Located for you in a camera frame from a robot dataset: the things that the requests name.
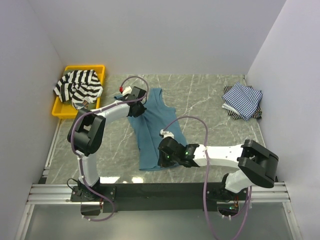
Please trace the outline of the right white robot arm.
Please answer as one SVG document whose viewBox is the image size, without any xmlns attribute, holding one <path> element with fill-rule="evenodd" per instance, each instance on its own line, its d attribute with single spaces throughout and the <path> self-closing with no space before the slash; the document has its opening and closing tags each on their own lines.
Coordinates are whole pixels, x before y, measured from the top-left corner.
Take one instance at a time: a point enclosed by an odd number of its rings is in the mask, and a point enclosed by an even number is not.
<svg viewBox="0 0 320 240">
<path fill-rule="evenodd" d="M 237 169 L 223 178 L 219 193 L 230 200 L 241 190 L 256 185 L 271 189 L 276 181 L 279 157 L 254 140 L 247 139 L 234 146 L 182 145 L 171 136 L 158 146 L 161 167 L 180 165 L 186 168 L 207 166 Z"/>
</svg>

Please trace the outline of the teal tank top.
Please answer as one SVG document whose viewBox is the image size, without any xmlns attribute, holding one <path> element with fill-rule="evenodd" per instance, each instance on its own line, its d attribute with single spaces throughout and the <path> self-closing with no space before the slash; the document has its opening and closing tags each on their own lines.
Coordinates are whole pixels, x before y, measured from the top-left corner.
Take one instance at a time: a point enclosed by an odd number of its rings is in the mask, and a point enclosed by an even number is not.
<svg viewBox="0 0 320 240">
<path fill-rule="evenodd" d="M 174 139 L 180 144 L 185 146 L 187 141 L 179 122 L 175 121 L 176 109 L 163 101 L 162 88 L 150 89 L 144 106 L 146 111 L 142 115 L 129 116 L 127 119 L 133 128 L 139 149 L 139 170 L 158 171 L 162 168 L 158 165 L 158 147 L 162 141 L 160 131 L 168 127 L 167 130 L 174 134 Z"/>
</svg>

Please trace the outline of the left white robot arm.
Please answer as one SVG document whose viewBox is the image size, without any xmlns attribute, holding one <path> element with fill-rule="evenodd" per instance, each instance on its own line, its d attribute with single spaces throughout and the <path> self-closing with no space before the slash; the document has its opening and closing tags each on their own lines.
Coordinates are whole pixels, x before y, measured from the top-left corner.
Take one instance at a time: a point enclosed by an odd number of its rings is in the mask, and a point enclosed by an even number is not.
<svg viewBox="0 0 320 240">
<path fill-rule="evenodd" d="M 121 97 L 109 105 L 93 110 L 80 109 L 67 135 L 77 157 L 78 182 L 84 185 L 82 195 L 88 201 L 100 195 L 96 185 L 100 181 L 96 152 L 102 144 L 105 127 L 121 118 L 139 117 L 146 111 L 143 100 L 147 98 L 147 90 L 134 86 L 124 88 L 121 93 Z"/>
</svg>

